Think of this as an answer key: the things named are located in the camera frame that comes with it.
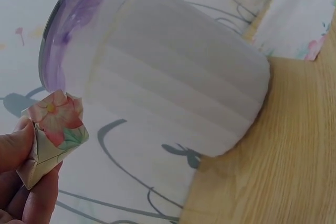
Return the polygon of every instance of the folded paper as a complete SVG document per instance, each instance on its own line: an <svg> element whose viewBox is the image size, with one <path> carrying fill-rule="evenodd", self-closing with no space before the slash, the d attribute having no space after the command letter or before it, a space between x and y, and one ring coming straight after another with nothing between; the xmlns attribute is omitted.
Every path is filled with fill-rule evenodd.
<svg viewBox="0 0 336 224"><path fill-rule="evenodd" d="M335 0L272 0L253 44L268 56L315 60L334 9Z"/></svg>
<svg viewBox="0 0 336 224"><path fill-rule="evenodd" d="M58 90L22 112L31 118L35 139L28 160L17 173L31 189L88 138L81 99Z"/></svg>

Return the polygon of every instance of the paper scrap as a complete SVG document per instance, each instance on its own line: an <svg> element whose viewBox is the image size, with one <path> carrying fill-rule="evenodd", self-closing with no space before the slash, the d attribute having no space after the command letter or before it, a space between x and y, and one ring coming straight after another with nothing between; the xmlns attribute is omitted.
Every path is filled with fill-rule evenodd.
<svg viewBox="0 0 336 224"><path fill-rule="evenodd" d="M35 139L28 160L16 171L27 189L84 143L89 134L83 125L79 98L58 90L22 112L31 118Z"/></svg>
<svg viewBox="0 0 336 224"><path fill-rule="evenodd" d="M315 60L332 21L335 0L271 0L253 38L267 56Z"/></svg>

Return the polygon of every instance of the patterned fabric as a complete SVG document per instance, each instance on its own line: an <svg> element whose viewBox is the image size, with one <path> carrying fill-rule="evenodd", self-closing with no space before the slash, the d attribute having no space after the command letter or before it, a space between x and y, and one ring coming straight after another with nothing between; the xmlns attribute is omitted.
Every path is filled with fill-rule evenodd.
<svg viewBox="0 0 336 224"><path fill-rule="evenodd" d="M44 26L57 1L0 0L2 133L22 110L48 95L37 65ZM241 34L267 0L186 1ZM200 154L90 105L83 122L90 140L65 160L51 223L177 224Z"/></svg>

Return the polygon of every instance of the paper flower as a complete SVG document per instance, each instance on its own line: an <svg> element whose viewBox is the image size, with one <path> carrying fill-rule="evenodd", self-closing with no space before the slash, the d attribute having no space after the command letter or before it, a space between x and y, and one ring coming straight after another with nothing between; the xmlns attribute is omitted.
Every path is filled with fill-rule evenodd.
<svg viewBox="0 0 336 224"><path fill-rule="evenodd" d="M35 128L31 152L16 169L28 190L89 139L82 114L81 99L61 90L22 111L22 115L30 116Z"/></svg>
<svg viewBox="0 0 336 224"><path fill-rule="evenodd" d="M76 129L83 125L80 99L66 96L58 90L28 109L32 121L58 147L65 141L64 128Z"/></svg>

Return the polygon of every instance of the wooden surface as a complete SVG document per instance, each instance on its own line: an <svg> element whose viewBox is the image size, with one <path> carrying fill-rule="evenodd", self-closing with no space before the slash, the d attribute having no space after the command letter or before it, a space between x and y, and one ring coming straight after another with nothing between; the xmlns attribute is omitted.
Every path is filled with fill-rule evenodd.
<svg viewBox="0 0 336 224"><path fill-rule="evenodd" d="M258 119L233 150L202 159L180 224L336 223L336 15L315 62L270 64Z"/></svg>

